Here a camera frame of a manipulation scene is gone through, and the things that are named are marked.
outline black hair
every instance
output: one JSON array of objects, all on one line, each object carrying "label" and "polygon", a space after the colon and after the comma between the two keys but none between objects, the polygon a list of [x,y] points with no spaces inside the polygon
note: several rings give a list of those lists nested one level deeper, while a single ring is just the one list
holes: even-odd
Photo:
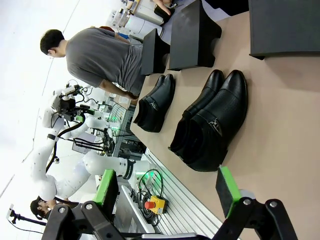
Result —
[{"label": "black hair", "polygon": [[64,40],[64,35],[60,30],[51,29],[46,31],[40,41],[40,49],[45,55],[48,55],[49,50],[52,48],[57,48],[62,40]]},{"label": "black hair", "polygon": [[30,204],[30,210],[39,220],[46,218],[46,213],[43,210],[39,210],[39,201],[43,201],[39,196],[36,200],[33,200]]}]

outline black leather shoe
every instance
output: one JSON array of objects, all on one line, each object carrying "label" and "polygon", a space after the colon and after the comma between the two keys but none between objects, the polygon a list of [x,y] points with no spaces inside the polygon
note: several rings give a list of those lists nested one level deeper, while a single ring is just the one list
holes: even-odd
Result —
[{"label": "black leather shoe", "polygon": [[174,99],[175,88],[172,74],[160,76],[154,89],[139,101],[139,112],[133,122],[147,132],[160,132]]},{"label": "black leather shoe", "polygon": [[186,144],[189,132],[189,121],[199,110],[203,109],[217,94],[224,83],[224,73],[218,69],[208,77],[199,97],[182,114],[182,119],[178,122],[173,141],[169,150],[181,156]]},{"label": "black leather shoe", "polygon": [[245,76],[233,70],[212,101],[190,120],[181,159],[196,171],[216,171],[246,118],[247,108]]}]

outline red button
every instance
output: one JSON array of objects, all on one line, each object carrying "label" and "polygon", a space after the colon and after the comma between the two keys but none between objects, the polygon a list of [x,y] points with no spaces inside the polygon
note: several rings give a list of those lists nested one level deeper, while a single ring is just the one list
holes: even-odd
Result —
[{"label": "red button", "polygon": [[146,209],[154,209],[156,207],[156,203],[154,201],[146,201],[144,203],[144,207]]}]

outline man in gray shirt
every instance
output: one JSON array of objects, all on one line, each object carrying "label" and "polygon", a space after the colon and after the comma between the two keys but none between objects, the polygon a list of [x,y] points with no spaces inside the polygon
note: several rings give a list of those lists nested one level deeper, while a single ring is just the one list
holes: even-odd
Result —
[{"label": "man in gray shirt", "polygon": [[51,29],[42,37],[40,49],[54,58],[65,57],[70,74],[95,88],[131,100],[141,92],[145,80],[140,73],[142,46],[131,45],[117,33],[91,27],[65,40],[61,31]]}]

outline white wall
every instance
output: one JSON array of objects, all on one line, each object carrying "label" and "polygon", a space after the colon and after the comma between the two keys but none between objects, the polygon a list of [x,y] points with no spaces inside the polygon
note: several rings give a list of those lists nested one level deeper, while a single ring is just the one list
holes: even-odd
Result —
[{"label": "white wall", "polygon": [[[72,79],[67,72],[65,59],[54,59],[52,62],[40,51],[41,36],[48,29],[65,29],[64,35],[68,39],[82,29],[102,26],[118,4],[120,0],[0,1],[0,191],[12,174],[16,173],[0,198],[0,239],[41,239],[40,234],[16,230],[5,219],[10,203],[14,203],[18,213],[35,219],[29,205],[37,197],[36,189],[22,174],[25,166],[21,168],[18,165],[32,149],[39,107],[43,106],[54,89],[63,87]],[[99,89],[92,92],[92,97],[96,99],[103,95]],[[45,139],[45,132],[38,122],[35,147]],[[77,152],[71,151],[71,143],[62,141],[58,142],[57,155],[61,163],[50,169],[50,173],[57,179],[68,174],[81,158]],[[92,192],[94,188],[94,182],[88,181],[70,199],[79,200],[84,193]],[[43,232],[41,226],[23,221],[18,221],[16,226]]]}]

